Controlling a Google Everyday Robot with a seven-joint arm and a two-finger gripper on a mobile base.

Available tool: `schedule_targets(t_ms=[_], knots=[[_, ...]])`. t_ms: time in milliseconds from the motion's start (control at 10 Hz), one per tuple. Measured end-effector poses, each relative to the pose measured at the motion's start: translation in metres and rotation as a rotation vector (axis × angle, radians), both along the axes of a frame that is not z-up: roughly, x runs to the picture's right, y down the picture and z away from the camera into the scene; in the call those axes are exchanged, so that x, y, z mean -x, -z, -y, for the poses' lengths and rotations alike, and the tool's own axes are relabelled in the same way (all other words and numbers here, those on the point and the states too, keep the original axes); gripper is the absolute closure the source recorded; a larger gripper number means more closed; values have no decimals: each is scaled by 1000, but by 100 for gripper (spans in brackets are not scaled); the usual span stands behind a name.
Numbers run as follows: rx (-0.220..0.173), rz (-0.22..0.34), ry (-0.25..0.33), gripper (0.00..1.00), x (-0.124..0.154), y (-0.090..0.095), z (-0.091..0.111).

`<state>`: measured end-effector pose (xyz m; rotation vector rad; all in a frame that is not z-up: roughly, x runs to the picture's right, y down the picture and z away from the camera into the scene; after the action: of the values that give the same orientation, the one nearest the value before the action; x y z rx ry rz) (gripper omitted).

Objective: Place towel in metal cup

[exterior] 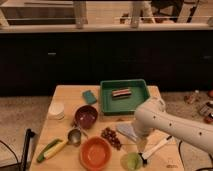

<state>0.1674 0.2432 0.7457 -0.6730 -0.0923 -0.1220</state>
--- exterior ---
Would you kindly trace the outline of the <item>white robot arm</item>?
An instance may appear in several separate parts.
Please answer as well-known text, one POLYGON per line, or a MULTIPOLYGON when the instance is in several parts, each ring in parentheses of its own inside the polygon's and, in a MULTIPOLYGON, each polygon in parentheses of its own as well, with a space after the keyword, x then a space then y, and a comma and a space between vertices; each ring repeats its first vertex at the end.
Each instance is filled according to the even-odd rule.
POLYGON ((139 137, 148 136, 154 128, 213 154, 213 125, 168 114, 162 98, 147 99, 136 108, 134 117, 134 130, 139 137))

